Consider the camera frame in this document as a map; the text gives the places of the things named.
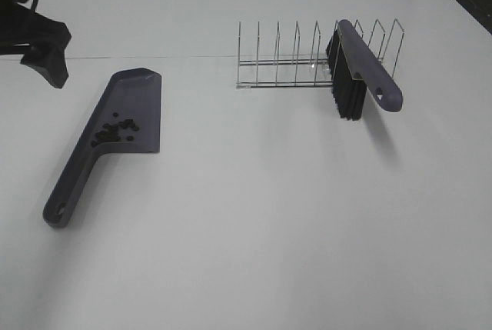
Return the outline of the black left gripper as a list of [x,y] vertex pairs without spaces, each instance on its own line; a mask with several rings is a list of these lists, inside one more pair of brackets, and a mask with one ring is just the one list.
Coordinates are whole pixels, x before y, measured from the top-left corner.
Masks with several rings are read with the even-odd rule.
[[20,63],[35,70],[54,88],[63,88],[68,79],[65,49],[70,40],[65,23],[1,0],[1,53],[21,55]]

